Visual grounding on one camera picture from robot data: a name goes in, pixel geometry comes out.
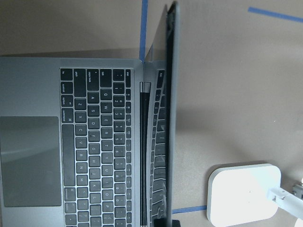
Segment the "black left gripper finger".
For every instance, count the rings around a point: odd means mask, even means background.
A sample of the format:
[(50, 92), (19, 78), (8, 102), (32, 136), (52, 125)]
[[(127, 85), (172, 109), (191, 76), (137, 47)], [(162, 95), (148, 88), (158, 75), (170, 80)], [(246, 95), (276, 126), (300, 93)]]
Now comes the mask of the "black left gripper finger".
[(167, 218), (156, 218), (153, 220), (153, 227), (180, 227), (179, 220), (168, 220)]

